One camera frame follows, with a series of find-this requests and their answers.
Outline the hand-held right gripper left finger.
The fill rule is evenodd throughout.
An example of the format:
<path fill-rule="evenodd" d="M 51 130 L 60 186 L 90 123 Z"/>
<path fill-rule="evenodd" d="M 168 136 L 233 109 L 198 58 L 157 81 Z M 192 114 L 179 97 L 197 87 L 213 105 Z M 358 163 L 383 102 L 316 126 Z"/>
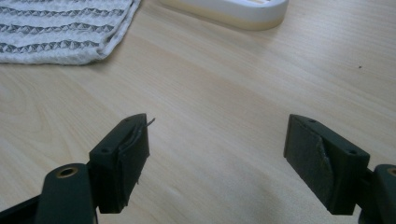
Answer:
<path fill-rule="evenodd" d="M 128 205 L 149 157 L 145 113 L 123 119 L 90 152 L 93 200 L 102 214 L 118 214 Z"/>

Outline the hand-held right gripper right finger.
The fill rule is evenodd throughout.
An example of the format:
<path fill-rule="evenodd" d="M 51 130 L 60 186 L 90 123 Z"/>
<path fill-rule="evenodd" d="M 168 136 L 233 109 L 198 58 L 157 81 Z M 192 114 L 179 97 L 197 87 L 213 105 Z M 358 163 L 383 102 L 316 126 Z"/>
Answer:
<path fill-rule="evenodd" d="M 322 123 L 289 116 L 284 157 L 333 215 L 351 215 L 370 155 Z"/>

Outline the white grey striped cloth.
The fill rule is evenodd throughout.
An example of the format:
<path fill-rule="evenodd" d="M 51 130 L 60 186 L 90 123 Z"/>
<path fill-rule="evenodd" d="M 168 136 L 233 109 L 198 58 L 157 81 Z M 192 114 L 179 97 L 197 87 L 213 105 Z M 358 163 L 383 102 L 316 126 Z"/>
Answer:
<path fill-rule="evenodd" d="M 108 57 L 141 0 L 0 0 L 0 63 L 81 65 Z"/>

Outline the white plastic tray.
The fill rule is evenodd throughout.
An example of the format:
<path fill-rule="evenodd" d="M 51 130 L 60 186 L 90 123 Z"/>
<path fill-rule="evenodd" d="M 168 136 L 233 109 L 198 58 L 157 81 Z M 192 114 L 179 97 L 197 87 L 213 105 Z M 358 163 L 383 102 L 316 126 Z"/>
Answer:
<path fill-rule="evenodd" d="M 262 31 L 285 18 L 289 0 L 159 0 L 162 4 L 233 27 Z"/>

